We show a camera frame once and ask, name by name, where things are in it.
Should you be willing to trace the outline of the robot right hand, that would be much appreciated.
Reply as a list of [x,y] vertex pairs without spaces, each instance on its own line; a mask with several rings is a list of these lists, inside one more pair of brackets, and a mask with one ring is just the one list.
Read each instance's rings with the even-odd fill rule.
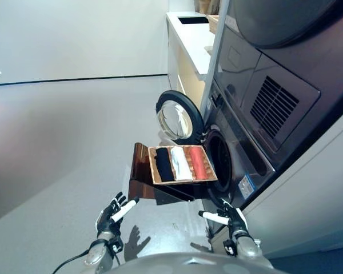
[[238,239],[238,237],[251,237],[248,231],[248,225],[245,217],[239,208],[234,208],[224,199],[220,199],[222,205],[216,213],[208,211],[199,211],[198,215],[213,222],[228,227],[229,239]]

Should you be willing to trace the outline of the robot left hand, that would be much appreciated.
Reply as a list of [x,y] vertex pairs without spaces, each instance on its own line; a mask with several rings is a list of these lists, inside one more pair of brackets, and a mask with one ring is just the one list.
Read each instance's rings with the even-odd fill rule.
[[97,236],[102,233],[111,233],[114,236],[120,236],[121,223],[123,217],[139,202],[136,196],[127,201],[126,196],[119,192],[111,199],[109,205],[101,211],[95,223]]

